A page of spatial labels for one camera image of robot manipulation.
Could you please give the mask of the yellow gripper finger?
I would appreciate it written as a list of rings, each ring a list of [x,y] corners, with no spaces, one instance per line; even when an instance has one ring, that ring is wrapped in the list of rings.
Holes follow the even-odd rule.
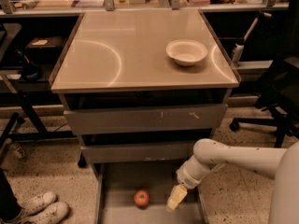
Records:
[[[174,186],[167,200],[166,209],[169,211],[174,211],[187,196],[187,193],[188,191],[183,185]]]

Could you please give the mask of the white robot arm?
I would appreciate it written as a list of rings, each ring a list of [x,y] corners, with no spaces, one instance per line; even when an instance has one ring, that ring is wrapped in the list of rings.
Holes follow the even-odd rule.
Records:
[[[177,170],[178,183],[170,192],[166,208],[175,210],[189,189],[226,164],[274,181],[268,224],[299,224],[299,142],[288,148],[231,147],[200,139],[191,157]]]

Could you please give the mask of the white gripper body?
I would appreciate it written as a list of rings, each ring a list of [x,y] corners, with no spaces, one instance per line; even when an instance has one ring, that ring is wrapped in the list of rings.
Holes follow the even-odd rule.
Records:
[[[203,178],[202,166],[197,160],[185,161],[177,170],[177,180],[186,189],[194,189]]]

